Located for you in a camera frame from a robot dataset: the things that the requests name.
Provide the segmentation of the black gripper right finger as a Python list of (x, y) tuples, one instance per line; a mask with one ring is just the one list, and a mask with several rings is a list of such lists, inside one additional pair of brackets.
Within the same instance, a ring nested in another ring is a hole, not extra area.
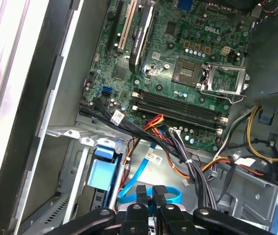
[(271, 232), (223, 212), (203, 207), (186, 216), (177, 204), (167, 203), (165, 186), (152, 187), (158, 235), (270, 235)]

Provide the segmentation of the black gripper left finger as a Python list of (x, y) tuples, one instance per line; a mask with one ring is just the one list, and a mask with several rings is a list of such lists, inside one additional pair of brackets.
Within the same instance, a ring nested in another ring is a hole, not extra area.
[(148, 195), (145, 185), (136, 187), (136, 202), (115, 213), (98, 208), (62, 226), (64, 235), (147, 235), (149, 233)]

